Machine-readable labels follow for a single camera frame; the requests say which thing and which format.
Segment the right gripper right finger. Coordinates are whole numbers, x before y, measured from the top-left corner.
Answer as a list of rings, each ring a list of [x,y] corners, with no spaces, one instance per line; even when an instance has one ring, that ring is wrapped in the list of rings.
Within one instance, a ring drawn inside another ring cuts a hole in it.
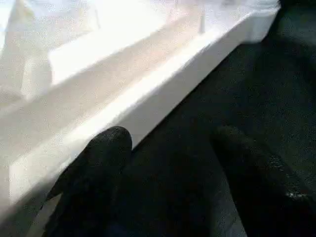
[[[233,126],[210,142],[249,237],[314,237],[316,194],[265,143]]]

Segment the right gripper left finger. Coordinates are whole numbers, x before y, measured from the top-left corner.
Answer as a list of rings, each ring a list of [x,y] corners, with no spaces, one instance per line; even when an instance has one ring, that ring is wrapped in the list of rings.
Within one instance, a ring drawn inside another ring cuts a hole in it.
[[[131,161],[132,138],[121,126],[93,137],[47,195],[60,196],[45,225],[47,237],[103,237],[121,173]]]

